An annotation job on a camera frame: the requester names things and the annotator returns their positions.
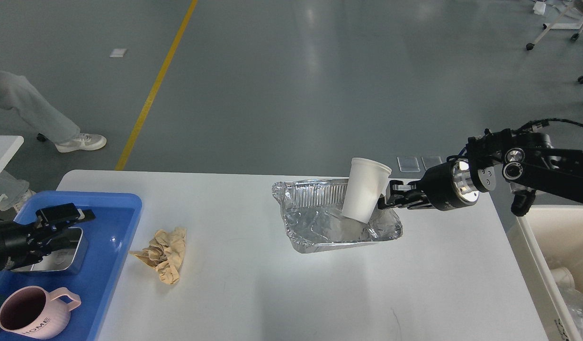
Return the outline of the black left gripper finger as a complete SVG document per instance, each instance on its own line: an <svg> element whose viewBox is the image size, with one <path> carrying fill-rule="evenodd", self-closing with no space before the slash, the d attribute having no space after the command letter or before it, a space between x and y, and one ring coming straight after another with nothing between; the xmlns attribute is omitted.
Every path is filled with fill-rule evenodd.
<svg viewBox="0 0 583 341"><path fill-rule="evenodd" d="M34 230L43 233L55 233L77 223L91 222L96 219L91 209L80 209L68 203L45 207L36 211Z"/></svg>
<svg viewBox="0 0 583 341"><path fill-rule="evenodd" d="M76 245L76 232L56 232L50 236L37 237L28 245L29 255L42 259L55 251L73 248Z"/></svg>

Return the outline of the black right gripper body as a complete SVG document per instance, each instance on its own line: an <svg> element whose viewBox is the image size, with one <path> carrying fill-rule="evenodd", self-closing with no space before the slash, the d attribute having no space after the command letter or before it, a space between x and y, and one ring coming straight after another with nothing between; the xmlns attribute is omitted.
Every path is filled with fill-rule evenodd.
<svg viewBox="0 0 583 341"><path fill-rule="evenodd" d="M479 190L475 187L464 160L452 160L429 168L419 180L419 190L439 211L475 205Z"/></svg>

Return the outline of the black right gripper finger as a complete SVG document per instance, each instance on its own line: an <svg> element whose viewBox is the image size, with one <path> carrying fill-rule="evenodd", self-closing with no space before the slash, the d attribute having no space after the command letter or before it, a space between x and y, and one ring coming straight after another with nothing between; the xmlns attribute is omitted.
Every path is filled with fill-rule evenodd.
<svg viewBox="0 0 583 341"><path fill-rule="evenodd" d="M419 194L410 196L380 196L377 201L377 208L380 210L388 208L406 208L410 210L428 209L429 200Z"/></svg>
<svg viewBox="0 0 583 341"><path fill-rule="evenodd" d="M390 195L424 194L420 180L413 180L407 183L401 180L391 180L388 184L388 193Z"/></svg>

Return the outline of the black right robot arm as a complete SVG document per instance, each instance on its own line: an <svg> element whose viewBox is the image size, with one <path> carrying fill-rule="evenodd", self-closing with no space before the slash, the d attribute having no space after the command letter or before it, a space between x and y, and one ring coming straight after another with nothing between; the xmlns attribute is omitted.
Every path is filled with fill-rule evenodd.
<svg viewBox="0 0 583 341"><path fill-rule="evenodd" d="M518 129L471 137L446 161L427 169L419 180L391 180L377 202L388 208L451 211L475 205L480 193L496 186L494 168L501 166L514 196L511 212L525 216L538 191L583 204L583 151L553 148L540 129L552 118L536 119Z"/></svg>

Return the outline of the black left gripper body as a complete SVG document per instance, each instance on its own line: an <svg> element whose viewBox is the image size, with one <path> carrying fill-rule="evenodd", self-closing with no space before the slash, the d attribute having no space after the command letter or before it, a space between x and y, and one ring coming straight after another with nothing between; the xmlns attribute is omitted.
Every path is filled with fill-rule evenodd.
<svg viewBox="0 0 583 341"><path fill-rule="evenodd" d="M38 263L28 243L34 230L34 223L0 222L0 272Z"/></svg>

